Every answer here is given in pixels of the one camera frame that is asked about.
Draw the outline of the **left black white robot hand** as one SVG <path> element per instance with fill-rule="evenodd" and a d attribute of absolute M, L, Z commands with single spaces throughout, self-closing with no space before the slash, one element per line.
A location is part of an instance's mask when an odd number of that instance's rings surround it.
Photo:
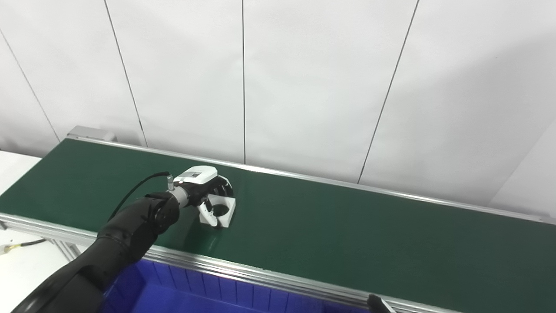
<path fill-rule="evenodd" d="M 167 177 L 168 191 L 179 208 L 192 206 L 200 222 L 214 228 L 228 228 L 234 215 L 236 198 L 228 178 L 213 166 L 193 166 L 178 176 Z"/>

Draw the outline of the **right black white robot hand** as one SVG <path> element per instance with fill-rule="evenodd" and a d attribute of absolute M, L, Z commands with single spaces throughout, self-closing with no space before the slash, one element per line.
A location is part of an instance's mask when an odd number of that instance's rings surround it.
<path fill-rule="evenodd" d="M 396 313 L 387 301 L 374 294 L 368 296 L 367 306 L 370 313 Z"/>

